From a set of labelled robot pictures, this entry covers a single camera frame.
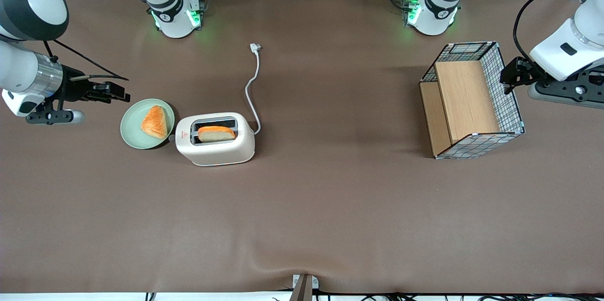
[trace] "croissant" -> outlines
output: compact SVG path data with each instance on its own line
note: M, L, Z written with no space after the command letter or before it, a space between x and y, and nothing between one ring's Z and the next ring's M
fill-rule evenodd
M166 123L166 113L159 105L154 105L147 112L147 116L141 123L143 133L159 138L160 140L168 137L168 125Z

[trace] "bread slice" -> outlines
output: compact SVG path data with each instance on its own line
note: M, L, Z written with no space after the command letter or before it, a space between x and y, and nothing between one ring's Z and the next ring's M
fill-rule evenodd
M197 137L202 143L230 141L235 139L235 132L226 126L205 126L197 130Z
M163 140L168 137L168 125L166 123L166 112L159 105L154 105L147 112L147 116L141 123L143 133Z

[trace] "green plate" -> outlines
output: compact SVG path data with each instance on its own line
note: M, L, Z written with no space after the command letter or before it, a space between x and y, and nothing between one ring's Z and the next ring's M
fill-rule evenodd
M160 140L159 138L151 137L141 129L141 123L147 113L154 105L159 105L164 109L166 113L166 124L168 124L168 136L172 132L174 127L174 111L163 100L149 98L142 101L138 101L134 105L130 106L130 109L124 114L119 124L119 132L124 142L135 149L150 149L155 146L162 144L166 138Z

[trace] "brown tabletop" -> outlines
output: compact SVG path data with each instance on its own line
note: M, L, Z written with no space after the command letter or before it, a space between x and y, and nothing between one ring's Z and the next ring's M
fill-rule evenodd
M0 290L276 290L308 272L341 293L601 292L604 111L520 88L526 135L480 159L431 158L418 81L449 42L517 56L525 1L462 0L425 37L387 0L211 0L202 32L171 40L138 0L67 0L61 40L129 77L132 103L164 99L180 117L252 121L243 87L260 43L263 128L249 163L200 168L172 144L124 144L132 103L72 103L86 122L52 127L0 108ZM535 2L524 47L577 5Z

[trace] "white toaster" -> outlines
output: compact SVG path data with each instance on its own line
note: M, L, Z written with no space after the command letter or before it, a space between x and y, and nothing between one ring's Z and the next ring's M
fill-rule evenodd
M225 126L235 139L202 143L197 130L203 126ZM176 148L198 166L222 166L249 161L254 156L255 140L248 121L236 112L196 115L183 118L176 126Z

